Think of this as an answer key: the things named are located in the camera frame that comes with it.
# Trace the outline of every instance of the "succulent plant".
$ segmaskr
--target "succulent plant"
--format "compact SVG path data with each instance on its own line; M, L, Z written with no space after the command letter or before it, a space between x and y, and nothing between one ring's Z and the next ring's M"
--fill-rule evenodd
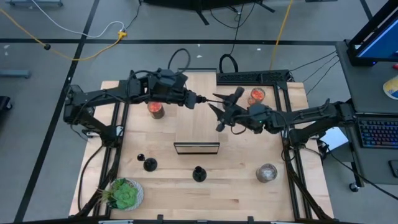
M102 201L108 201L110 207L125 209L136 204L138 190L126 179L118 179L110 190L104 190L101 193Z
M136 204L137 189L124 183L114 193L113 197L116 199L116 205L120 209L125 209Z

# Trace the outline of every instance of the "black cable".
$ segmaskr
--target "black cable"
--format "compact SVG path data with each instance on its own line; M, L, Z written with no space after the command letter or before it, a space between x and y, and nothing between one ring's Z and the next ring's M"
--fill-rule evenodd
M328 72L330 71L331 68L333 68L333 66L335 66L340 60L338 60L337 62L335 62L332 66L329 67L329 69L325 72L325 74L321 77L321 79L319 79L319 81L317 82L317 84L315 84L315 86L312 87L312 89L310 91L308 91L308 93L306 94L308 96L308 94L310 94L310 92L317 87L317 85L322 81L322 79L328 74Z
M235 12L235 13L238 13L238 10L236 10L235 8L232 8L232 6L226 6L226 8L231 10L231 11L233 11L233 12Z
M234 48L235 48L235 41L236 41L236 38L237 38L237 36L238 36L238 31L239 31L239 23L241 22L241 18L242 18L243 6L244 6L244 4L242 5L242 8L241 8L241 13L239 14L239 20L238 20L238 25L236 26L236 32L235 32L235 38L234 38L234 44L232 45L231 53L229 53L229 55L231 55L231 54L232 54L232 52L234 51Z
M129 25L126 27L126 30L131 26L132 22L134 22L137 19L137 16L139 14L139 8L141 7L141 4L138 6L137 8L137 13L136 16L134 16L134 18L131 20L131 22L129 23Z
M234 21L235 22L238 22L239 21L239 18L238 18L238 16L240 15L240 13L238 12L238 13L236 13L236 16L235 16L235 18L234 18Z
M83 169L81 170L81 174L80 174L80 181L79 181L79 189L77 192L77 208L79 209L79 212L81 211L81 207L80 207L80 196L81 196L81 187L83 185L83 175L86 171L87 165L88 163L100 152L100 150L104 147L104 144L102 144L95 152L93 155L90 156L90 158L88 158L86 164L83 166Z
M379 186L377 186L376 184L374 184L373 182L371 182L370 180L366 179L365 177L363 177L362 175L360 175L359 173L355 172L352 168L350 168L349 166L347 166L346 164L344 164L343 162L341 162L339 159L337 159L335 157L335 155L333 155L333 153L331 152L331 150L329 149L329 145L326 144L327 146L327 151L330 152L330 155L337 161L339 162L341 165L343 165L344 167L346 167L347 169L349 169L355 176L360 177L361 179L365 180L366 182L368 182L370 185L372 185L373 187L375 187L376 189L380 190L381 192L385 193L386 195L392 197L395 200L398 200L398 197L393 195L392 193L380 188Z
M308 150L308 151L312 151L313 153L315 153L315 154L317 154L318 156L322 157L322 154L321 154L320 152L317 152L317 151L315 151L315 150L313 150L313 149L309 149L309 148L307 148L307 147L304 147L303 149L306 149L306 150Z
M74 130L72 124L70 124L70 129L71 129L74 133L76 133L77 135L79 135L79 137L80 137L82 140L87 141L87 139L85 139L78 131Z
M284 148L284 149L282 150L282 152L280 153L280 157L282 158L282 160L283 160L284 162L292 162L292 161L296 158L296 155L294 154L293 157L291 157L289 160L286 160L285 157L284 157L284 153L285 153L286 149L287 149L287 148Z
M228 27L228 28L231 28L231 29L238 29L239 27L243 26L243 24L247 21L247 19L249 19L249 16L251 15L251 13L252 13L252 11L253 11L255 5L256 5L256 3L253 3L253 6L252 6L252 8L251 8L251 10L250 10L250 12L249 12L249 14L248 14L248 16L245 18L245 20L243 20L242 24L238 24L237 27L229 26L229 25L227 25L227 24L221 22L220 20L218 20L218 19L214 16L213 11L212 11L211 9L210 9L210 14L211 14L211 16L212 16L217 22L219 22L220 24L223 24L224 26L226 26L226 27Z
M297 67L297 68L295 68L295 69L292 69L292 70L290 70L290 71L293 72L294 70L297 70L297 69L302 68L302 67L304 67L304 66L307 66L307 65L310 65L310 64L312 64L312 63L315 63L315 62L317 62L317 61L319 61L319 60L324 59L324 58L327 57L327 56L330 56L330 55L334 54L334 53L336 53L336 51L334 51L334 52L332 52L332 53L330 53L330 54L328 54L328 55L325 55L325 56L323 56L322 58L318 58L318 59L316 59L316 60L314 60L314 61L312 61L312 62L309 62L309 63L306 63L306 64L304 64L304 65L301 65L301 66L299 66L299 67Z
M240 135L240 134L242 134L243 132L245 132L246 131L246 127L243 129L243 131L240 131L240 132L238 132L238 133L235 133L233 130L232 130L232 126L231 126L231 132L232 132L232 134L234 134L234 135Z
M321 67L319 67L315 72L313 72L309 77L307 77L303 82L307 81L309 78L311 78L313 75L315 75L319 70L321 70L327 63L331 62L335 57L337 57L337 55L335 55L334 57L332 57L329 61L327 61L326 63L324 63Z
M167 69L170 69L170 65L171 65L171 63L172 63L172 61L173 61L175 55L177 55L177 53L179 53L180 51L185 51L185 52L187 53L187 55L188 55L188 61L187 61L187 65L185 66L185 68L183 68L181 72L178 72L178 73L176 72L175 75L178 75L179 73L185 72L185 71L188 69L189 65L191 64L191 54L189 53L189 51L188 51L187 49L178 49L178 50L176 50L176 51L174 52L174 54L173 54L172 57L170 58L169 64L167 65Z

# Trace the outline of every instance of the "blue screen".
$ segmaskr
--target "blue screen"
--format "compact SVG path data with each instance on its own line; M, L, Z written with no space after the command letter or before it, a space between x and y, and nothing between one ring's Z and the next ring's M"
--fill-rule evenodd
M392 22L369 46L365 47L358 57L398 60L398 19Z

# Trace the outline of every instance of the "computer monitor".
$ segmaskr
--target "computer monitor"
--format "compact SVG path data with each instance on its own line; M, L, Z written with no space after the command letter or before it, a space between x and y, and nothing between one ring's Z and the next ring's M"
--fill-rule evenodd
M348 43L353 66L398 62L398 1L389 0Z

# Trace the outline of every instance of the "potted succulent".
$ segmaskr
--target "potted succulent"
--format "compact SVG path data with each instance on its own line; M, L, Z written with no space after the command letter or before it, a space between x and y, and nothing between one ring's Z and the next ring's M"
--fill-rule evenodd
M115 180L108 190L102 190L102 202L119 210L134 210L144 199L144 191L134 180L121 178Z

